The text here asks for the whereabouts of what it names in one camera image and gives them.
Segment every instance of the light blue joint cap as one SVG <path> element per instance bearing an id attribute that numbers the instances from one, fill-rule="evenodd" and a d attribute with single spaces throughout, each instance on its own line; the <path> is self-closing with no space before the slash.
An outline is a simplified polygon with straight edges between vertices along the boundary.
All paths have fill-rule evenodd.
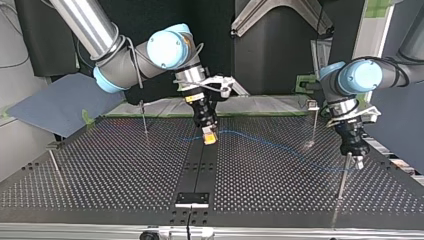
<path id="1" fill-rule="evenodd" d="M 191 34 L 190 28 L 185 23 L 170 26 L 165 31 Z"/>
<path id="2" fill-rule="evenodd" d="M 189 33 L 186 24 L 171 26 L 153 34 L 147 43 L 147 54 L 162 69 L 177 69 L 187 60 L 189 46 L 181 33 Z"/>
<path id="3" fill-rule="evenodd" d="M 342 68 L 345 64 L 346 64 L 345 62 L 337 62 L 337 63 L 333 63 L 331 65 L 328 65 L 327 67 L 321 68 L 321 70 L 319 71 L 320 81 L 321 81 L 321 79 L 323 79 L 328 74 Z"/>
<path id="4" fill-rule="evenodd" d="M 371 61 L 362 60 L 351 63 L 340 72 L 338 79 L 341 90 L 348 94 L 359 94 L 372 91 L 383 80 L 383 70 Z"/>
<path id="5" fill-rule="evenodd" d="M 108 93 L 116 93 L 119 91 L 123 91 L 123 90 L 127 90 L 128 88 L 121 88 L 116 86 L 115 84 L 109 82 L 105 76 L 103 76 L 103 74 L 100 72 L 98 67 L 94 68 L 93 71 L 93 75 L 94 78 L 96 79 L 96 83 L 97 85 L 99 85 L 99 87 L 101 89 L 103 89 L 103 91 L 108 92 Z"/>

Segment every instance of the table surface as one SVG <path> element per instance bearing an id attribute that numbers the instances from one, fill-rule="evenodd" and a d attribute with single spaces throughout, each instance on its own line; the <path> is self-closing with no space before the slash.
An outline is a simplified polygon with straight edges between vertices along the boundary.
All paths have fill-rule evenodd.
<path id="1" fill-rule="evenodd" d="M 372 149 L 350 169 L 313 116 L 220 118 L 203 146 L 190 118 L 105 118 L 0 183 L 0 222 L 424 230 L 424 188 Z M 176 208 L 207 193 L 205 209 Z"/>

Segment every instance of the mounting hole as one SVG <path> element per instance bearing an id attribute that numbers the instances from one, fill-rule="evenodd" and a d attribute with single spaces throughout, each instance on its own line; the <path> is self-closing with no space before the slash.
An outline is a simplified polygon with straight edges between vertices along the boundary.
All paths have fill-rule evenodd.
<path id="1" fill-rule="evenodd" d="M 140 235 L 140 240 L 159 240 L 159 235 L 152 232 L 144 232 Z"/>

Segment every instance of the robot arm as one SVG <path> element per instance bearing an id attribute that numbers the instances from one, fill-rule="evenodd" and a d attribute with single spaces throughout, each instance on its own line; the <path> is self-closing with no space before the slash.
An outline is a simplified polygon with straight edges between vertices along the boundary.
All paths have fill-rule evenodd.
<path id="1" fill-rule="evenodd" d="M 424 80 L 424 8 L 415 19 L 398 56 L 390 59 L 361 57 L 329 65 L 320 71 L 320 82 L 327 100 L 331 121 L 342 137 L 343 155 L 351 153 L 356 161 L 370 151 L 362 139 L 363 118 L 371 116 L 371 122 L 380 115 L 373 106 L 359 109 L 356 95 L 369 91 L 406 87 Z"/>
<path id="2" fill-rule="evenodd" d="M 198 56 L 193 35 L 185 24 L 153 34 L 147 42 L 134 47 L 119 34 L 97 0 L 51 0 L 84 47 L 96 61 L 94 77 L 105 91 L 114 93 L 165 71 L 175 71 L 176 83 L 193 108 L 194 121 L 204 133 L 205 144 L 216 142 L 217 117 L 211 107 L 207 84 L 220 83 L 221 96 L 228 98 L 233 78 L 209 78 Z"/>

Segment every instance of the blue cable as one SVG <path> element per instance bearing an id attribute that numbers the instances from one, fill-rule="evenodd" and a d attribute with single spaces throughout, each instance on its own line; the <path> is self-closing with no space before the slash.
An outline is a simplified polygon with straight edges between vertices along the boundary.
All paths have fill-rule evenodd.
<path id="1" fill-rule="evenodd" d="M 298 159 L 300 159 L 300 160 L 302 160 L 302 161 L 308 162 L 308 161 L 305 159 L 305 157 L 304 157 L 304 156 L 302 156 L 301 154 L 299 154 L 298 152 L 296 152 L 296 150 L 293 150 L 292 148 L 290 148 L 290 147 L 288 147 L 288 146 L 284 146 L 284 145 L 280 145 L 280 144 L 275 144 L 275 143 L 268 142 L 268 141 L 263 140 L 263 139 L 255 138 L 255 137 L 249 136 L 249 135 L 247 135 L 247 134 L 244 134 L 244 133 L 241 133 L 241 132 L 237 132 L 237 131 L 232 131 L 232 130 L 221 130 L 221 131 L 219 131 L 219 133 L 222 133 L 222 134 L 233 134 L 233 135 L 238 135 L 238 136 L 240 136 L 240 137 L 244 137 L 244 138 L 249 139 L 249 140 L 251 140 L 251 141 L 261 143 L 261 144 L 263 144 L 263 145 L 268 145 L 268 146 L 271 146 L 271 147 L 275 147 L 275 148 L 278 148 L 278 149 L 280 149 L 280 150 L 283 150 L 283 151 L 286 151 L 286 152 L 288 152 L 288 153 L 292 154 L 293 156 L 297 157 Z M 198 139 L 202 139 L 202 137 L 183 138 L 182 140 L 183 140 L 183 141 L 186 141 L 186 142 L 192 142 L 192 141 L 195 141 L 195 140 L 198 140 Z M 318 165 L 318 164 L 316 164 L 316 163 L 313 163 L 313 162 L 309 162 L 309 163 L 310 163 L 312 166 L 314 166 L 314 167 L 316 167 L 316 168 L 319 168 L 319 169 L 321 169 L 321 170 L 323 170 L 323 171 L 327 171 L 327 172 L 344 172 L 344 171 L 352 171 L 352 170 L 355 170 L 355 168 L 354 168 L 354 167 L 352 167 L 352 168 L 350 168 L 350 169 L 345 170 L 344 168 L 328 168 L 328 167 L 320 166 L 320 165 Z"/>

